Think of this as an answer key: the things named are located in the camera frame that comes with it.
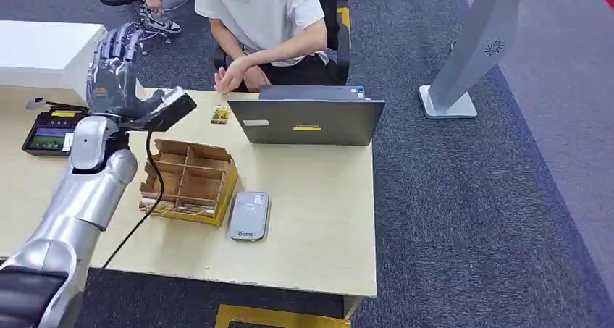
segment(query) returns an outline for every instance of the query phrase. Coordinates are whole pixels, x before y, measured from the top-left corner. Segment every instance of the white stand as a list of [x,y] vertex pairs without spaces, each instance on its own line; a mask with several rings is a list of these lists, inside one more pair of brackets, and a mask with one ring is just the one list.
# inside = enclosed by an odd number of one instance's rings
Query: white stand
[[520,0],[474,0],[463,32],[431,85],[420,87],[427,118],[474,118],[468,90],[513,45]]
[[449,119],[449,118],[475,118],[478,115],[473,101],[469,97],[469,93],[464,93],[452,106],[449,108],[437,108],[433,105],[431,95],[429,94],[430,85],[420,87],[420,101],[424,107],[424,115],[429,119]]

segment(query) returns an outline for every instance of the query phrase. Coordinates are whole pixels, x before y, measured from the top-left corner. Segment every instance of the speaker grille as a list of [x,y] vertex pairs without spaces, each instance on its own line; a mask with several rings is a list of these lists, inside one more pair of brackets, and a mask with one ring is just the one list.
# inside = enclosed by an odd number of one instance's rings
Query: speaker grille
[[488,45],[484,49],[484,53],[486,53],[487,56],[495,56],[501,53],[503,49],[505,49],[505,42],[501,40],[495,40],[491,43],[488,43]]

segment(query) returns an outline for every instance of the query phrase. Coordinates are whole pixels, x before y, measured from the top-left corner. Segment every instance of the electronic device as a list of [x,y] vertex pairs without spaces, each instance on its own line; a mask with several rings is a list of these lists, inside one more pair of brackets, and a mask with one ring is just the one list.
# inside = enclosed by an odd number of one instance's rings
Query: electronic device
[[[252,143],[367,146],[384,110],[384,100],[363,98],[317,99],[332,95],[329,87],[294,86],[300,90],[285,99],[229,100],[232,112]],[[345,87],[352,94],[352,89]],[[313,98],[296,99],[313,96]]]
[[52,107],[36,117],[21,149],[33,156],[68,156],[77,123],[87,116],[87,108]]
[[264,237],[268,215],[268,194],[239,192],[232,206],[228,236],[234,240],[260,240]]
[[263,85],[261,100],[363,100],[362,85]]

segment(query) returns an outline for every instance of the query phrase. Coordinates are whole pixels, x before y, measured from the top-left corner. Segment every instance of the display screen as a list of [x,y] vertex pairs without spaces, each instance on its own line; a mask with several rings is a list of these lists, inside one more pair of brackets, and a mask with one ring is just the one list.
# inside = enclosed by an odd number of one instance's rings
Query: display screen
[[66,134],[72,134],[74,131],[74,129],[40,127],[36,130],[28,148],[62,150]]

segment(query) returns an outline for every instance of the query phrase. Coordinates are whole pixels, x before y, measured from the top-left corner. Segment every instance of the white t-shirt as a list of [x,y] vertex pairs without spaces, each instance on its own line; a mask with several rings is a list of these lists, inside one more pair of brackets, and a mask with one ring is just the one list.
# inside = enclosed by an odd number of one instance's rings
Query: white t-shirt
[[[220,19],[247,54],[277,46],[324,18],[319,0],[195,0],[195,10]],[[328,63],[323,51],[317,54]],[[303,57],[272,64],[291,66]]]

